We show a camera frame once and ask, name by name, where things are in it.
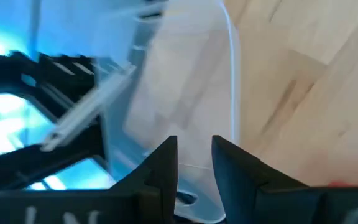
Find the black plastic part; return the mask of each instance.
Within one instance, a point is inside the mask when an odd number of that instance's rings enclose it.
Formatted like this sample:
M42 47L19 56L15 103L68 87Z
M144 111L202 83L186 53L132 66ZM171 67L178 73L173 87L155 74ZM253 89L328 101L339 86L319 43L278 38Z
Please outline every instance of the black plastic part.
M24 89L21 75L32 64L31 60L19 52L11 56L0 55L0 93L19 93Z
M0 192L0 223L173 223L177 153L171 136L109 190Z
M227 223L358 223L358 188L308 187L214 136L212 157Z
M54 63L59 63L75 75L66 73ZM91 58L84 56L68 57L66 55L49 57L48 55L40 54L37 69L32 74L32 77L37 81L37 86L46 83L51 84L69 97L71 101L77 102L94 87L94 76L82 71L76 64L80 64L93 72Z
M86 129L71 144L52 152L33 145L0 155L0 190L24 188L95 155L104 156L99 126Z

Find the wood grain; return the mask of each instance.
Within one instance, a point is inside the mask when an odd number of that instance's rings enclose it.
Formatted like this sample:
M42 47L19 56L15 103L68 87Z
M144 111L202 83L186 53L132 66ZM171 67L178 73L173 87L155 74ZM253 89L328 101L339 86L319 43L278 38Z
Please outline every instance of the wood grain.
M358 1L273 5L237 23L241 146L306 184L358 184Z

